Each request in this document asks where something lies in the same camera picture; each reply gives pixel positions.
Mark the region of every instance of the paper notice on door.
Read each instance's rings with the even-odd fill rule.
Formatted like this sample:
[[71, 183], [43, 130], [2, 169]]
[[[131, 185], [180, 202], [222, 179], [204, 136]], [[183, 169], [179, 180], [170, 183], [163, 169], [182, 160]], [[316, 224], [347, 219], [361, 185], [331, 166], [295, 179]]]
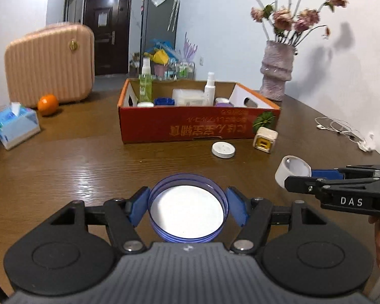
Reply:
[[100, 26], [107, 26], [107, 14], [105, 12], [98, 15], [98, 27]]

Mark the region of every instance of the silver screw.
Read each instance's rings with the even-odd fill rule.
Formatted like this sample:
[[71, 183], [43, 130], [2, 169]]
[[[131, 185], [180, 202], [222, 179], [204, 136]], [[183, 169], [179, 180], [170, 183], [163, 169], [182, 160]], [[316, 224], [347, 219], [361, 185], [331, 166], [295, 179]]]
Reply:
[[123, 247], [126, 251], [132, 252], [141, 250], [143, 248], [143, 244], [140, 241], [132, 240], [124, 243]]
[[250, 250], [253, 248], [253, 242], [249, 240], [237, 240], [234, 242], [234, 247], [241, 251]]

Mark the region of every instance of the orange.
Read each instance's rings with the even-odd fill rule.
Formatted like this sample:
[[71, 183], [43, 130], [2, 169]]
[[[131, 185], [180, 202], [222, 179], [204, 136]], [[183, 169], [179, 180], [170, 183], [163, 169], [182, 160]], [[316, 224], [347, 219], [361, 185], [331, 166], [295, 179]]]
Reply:
[[43, 117], [50, 116], [59, 107], [58, 99], [54, 95], [46, 95], [38, 101], [38, 111]]

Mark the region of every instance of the green leaf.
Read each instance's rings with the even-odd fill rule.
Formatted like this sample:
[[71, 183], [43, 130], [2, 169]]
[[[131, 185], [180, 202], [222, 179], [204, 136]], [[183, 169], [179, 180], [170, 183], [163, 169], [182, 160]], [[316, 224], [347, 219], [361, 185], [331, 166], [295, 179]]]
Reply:
[[277, 27], [275, 27], [274, 33], [278, 36], [284, 37], [284, 30], [283, 29], [278, 29]]
[[269, 129], [273, 129], [276, 125], [276, 117], [272, 112], [263, 112], [260, 116], [258, 116], [253, 122], [253, 133], [256, 134], [260, 127], [266, 127]]
[[335, 12], [335, 6], [330, 1], [325, 2], [325, 5], [328, 6], [332, 12]]
[[269, 19], [270, 15], [273, 13], [273, 7], [271, 4], [268, 4], [264, 9], [263, 9], [263, 17], [266, 19]]

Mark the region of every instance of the tiled floor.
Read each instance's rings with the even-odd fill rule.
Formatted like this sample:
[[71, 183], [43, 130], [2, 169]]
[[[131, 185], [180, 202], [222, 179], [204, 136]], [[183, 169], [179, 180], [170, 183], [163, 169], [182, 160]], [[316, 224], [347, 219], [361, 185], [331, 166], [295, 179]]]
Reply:
[[96, 76], [96, 79], [93, 84], [93, 91], [102, 92], [121, 90], [127, 78], [128, 74], [111, 74]]

